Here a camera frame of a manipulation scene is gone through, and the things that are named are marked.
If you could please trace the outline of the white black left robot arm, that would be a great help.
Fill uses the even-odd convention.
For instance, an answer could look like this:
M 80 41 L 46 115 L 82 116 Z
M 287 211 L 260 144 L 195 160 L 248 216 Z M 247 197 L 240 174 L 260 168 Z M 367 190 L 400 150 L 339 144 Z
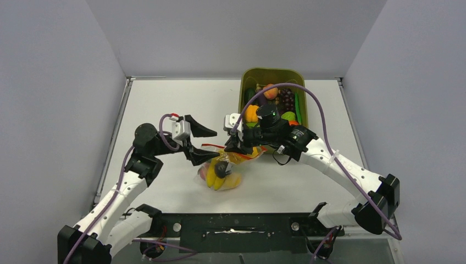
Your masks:
M 155 231 L 161 211 L 142 204 L 126 220 L 125 210 L 158 176 L 159 156 L 183 153 L 198 166 L 217 152 L 196 148 L 191 138 L 215 137 L 217 132 L 199 124 L 191 115 L 165 114 L 159 126 L 144 123 L 135 130 L 116 184 L 74 226 L 65 225 L 57 237 L 59 263 L 111 263 L 113 257 L 134 239 Z

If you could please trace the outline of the dark green toy avocado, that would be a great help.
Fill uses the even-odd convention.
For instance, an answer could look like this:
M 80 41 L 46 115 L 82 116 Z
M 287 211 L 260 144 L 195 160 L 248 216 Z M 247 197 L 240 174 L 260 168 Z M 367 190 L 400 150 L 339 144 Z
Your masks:
M 243 103 L 246 105 L 251 100 L 251 98 L 254 97 L 255 95 L 256 95 L 255 88 L 245 89 L 244 94 L 243 94 Z

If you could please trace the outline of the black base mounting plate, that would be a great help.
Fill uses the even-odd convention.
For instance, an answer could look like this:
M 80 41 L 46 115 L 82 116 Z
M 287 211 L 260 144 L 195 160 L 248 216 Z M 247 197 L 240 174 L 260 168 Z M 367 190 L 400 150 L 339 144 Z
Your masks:
M 198 253 L 303 254 L 329 231 L 316 213 L 163 213 L 142 237 L 175 239 Z

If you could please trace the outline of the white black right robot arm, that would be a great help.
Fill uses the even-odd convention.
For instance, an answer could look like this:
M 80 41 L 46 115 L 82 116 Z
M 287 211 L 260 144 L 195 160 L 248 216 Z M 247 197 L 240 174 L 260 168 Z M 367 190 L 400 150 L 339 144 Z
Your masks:
M 243 124 L 240 114 L 224 118 L 229 139 L 225 151 L 251 154 L 254 147 L 270 146 L 277 153 L 308 165 L 338 183 L 354 197 L 340 203 L 319 203 L 309 219 L 310 230 L 317 235 L 337 226 L 360 226 L 380 235 L 393 228 L 388 224 L 400 201 L 400 181 L 389 174 L 383 177 L 350 161 L 328 148 L 316 133 L 302 125 L 291 125 L 278 116 L 275 106 L 258 109 L 259 124 Z

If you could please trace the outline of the dark purple toy grapes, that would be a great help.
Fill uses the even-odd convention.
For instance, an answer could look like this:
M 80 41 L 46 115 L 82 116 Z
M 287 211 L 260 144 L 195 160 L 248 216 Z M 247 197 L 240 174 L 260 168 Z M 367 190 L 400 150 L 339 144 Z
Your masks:
M 278 92 L 279 110 L 283 112 L 295 112 L 295 93 L 290 89 L 280 89 Z

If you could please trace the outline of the orange toy bell pepper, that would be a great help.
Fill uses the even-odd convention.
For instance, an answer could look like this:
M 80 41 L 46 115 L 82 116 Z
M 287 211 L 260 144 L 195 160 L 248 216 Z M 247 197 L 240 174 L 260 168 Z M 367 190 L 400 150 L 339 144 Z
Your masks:
M 259 106 L 257 105 L 249 105 L 246 108 L 245 114 L 243 116 L 243 119 L 245 123 L 257 123 L 258 122 L 258 116 L 257 116 L 257 110 L 259 109 Z

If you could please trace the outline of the orange pink toy peach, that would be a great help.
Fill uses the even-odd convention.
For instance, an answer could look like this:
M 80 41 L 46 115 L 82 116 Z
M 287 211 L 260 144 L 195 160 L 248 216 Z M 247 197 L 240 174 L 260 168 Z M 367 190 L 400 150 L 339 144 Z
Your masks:
M 263 95 L 269 101 L 275 100 L 278 96 L 278 88 L 274 87 L 274 84 L 265 85 L 262 90 L 264 91 Z

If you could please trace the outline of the lime green toy fruit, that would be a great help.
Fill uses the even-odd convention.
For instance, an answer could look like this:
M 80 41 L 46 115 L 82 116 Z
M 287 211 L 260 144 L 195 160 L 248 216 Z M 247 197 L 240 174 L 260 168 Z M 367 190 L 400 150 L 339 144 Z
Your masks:
M 285 120 L 288 120 L 288 121 L 296 121 L 297 120 L 295 112 L 292 112 L 292 111 L 288 111 L 288 112 L 283 113 L 281 115 L 281 118 L 285 119 Z

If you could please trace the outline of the clear zip bag orange zipper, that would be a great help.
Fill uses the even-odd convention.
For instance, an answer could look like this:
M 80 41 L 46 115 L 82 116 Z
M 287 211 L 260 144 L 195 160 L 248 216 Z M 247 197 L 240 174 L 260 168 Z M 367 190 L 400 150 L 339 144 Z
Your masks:
M 204 162 L 197 171 L 196 180 L 209 189 L 223 191 L 234 189 L 242 183 L 242 174 L 237 168 L 241 163 L 256 160 L 266 152 L 264 146 L 254 147 L 251 154 L 224 151 L 224 146 L 202 144 L 201 149 L 214 151 L 218 157 Z

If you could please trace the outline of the black toy fruit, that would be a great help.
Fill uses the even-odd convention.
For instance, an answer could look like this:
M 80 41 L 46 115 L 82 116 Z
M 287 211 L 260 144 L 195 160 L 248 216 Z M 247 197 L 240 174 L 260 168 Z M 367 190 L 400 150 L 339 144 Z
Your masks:
M 224 179 L 231 173 L 230 171 L 230 163 L 227 161 L 219 161 L 214 165 L 214 173 L 220 179 Z

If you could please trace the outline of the olive green plastic bin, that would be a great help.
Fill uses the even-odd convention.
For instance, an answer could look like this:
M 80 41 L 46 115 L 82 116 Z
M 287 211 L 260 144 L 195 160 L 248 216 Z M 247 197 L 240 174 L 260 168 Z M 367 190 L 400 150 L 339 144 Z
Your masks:
M 251 68 L 243 73 L 241 79 L 238 112 L 258 92 L 269 85 L 293 83 L 304 86 L 303 76 L 291 69 Z M 284 116 L 293 124 L 298 123 L 306 128 L 308 125 L 306 93 L 292 86 L 282 86 L 266 92 L 253 101 L 253 109 L 269 104 L 278 108 L 279 116 Z

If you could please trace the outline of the long green toy bean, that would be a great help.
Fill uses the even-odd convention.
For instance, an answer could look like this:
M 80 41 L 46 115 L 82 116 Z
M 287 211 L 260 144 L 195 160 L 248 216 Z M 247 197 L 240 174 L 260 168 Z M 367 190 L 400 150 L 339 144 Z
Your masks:
M 298 93 L 294 94 L 294 99 L 295 99 L 295 114 L 296 114 L 296 121 L 298 122 L 299 125 L 302 125 L 302 115 L 300 111 L 300 106 L 299 106 L 299 95 Z

